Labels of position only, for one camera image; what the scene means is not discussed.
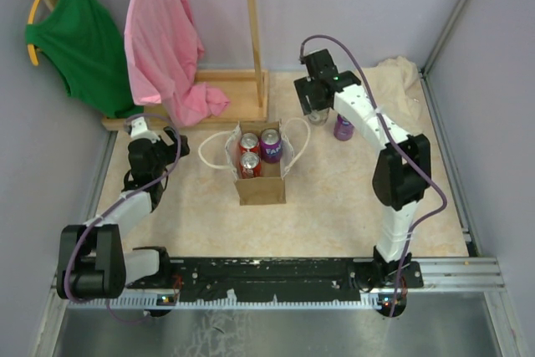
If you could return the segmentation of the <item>clear green-cap bottle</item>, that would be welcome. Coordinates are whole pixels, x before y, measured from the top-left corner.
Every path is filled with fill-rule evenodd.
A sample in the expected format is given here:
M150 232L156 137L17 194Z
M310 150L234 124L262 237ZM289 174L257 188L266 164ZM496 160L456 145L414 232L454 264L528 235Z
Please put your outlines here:
M330 109L313 110L308 115L308 121L311 125L321 126L325 125L329 118Z

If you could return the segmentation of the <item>purple soda can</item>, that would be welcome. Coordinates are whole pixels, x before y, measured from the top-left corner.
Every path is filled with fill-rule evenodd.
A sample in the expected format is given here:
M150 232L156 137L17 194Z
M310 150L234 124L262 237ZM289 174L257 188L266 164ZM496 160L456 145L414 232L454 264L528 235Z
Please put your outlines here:
M342 115L337 115L334 125L334 137L340 141L347 141L353 137L354 127Z

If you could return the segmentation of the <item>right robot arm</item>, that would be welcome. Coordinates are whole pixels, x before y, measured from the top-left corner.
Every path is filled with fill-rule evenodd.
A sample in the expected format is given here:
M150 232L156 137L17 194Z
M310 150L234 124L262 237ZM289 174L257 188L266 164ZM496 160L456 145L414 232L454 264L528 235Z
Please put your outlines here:
M431 145L425 135L411 135L389 117L380 121L379 109L361 79L351 71L338 71L327 49L300 58L307 76L294 81L305 115L331 109L345 118L372 146L377 161L372 188L384 207L380 239L374 246L370 281L393 286L403 276L410 256L403 252L415 212L429 184L400 154L431 173Z

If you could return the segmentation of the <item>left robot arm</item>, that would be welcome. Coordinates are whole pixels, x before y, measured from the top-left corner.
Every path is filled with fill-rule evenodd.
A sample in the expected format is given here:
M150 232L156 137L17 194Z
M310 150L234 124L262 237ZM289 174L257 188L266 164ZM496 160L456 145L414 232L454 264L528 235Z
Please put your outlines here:
M123 238L160 204L167 178L178 160L190 152L187 138L167 126L166 144L143 117L129 123L130 169L118 199L88 221L68 225L60 234L56 291L60 298L81 303L118 298L125 287L146 279L158 288L168 285L174 268L163 247L125 252Z

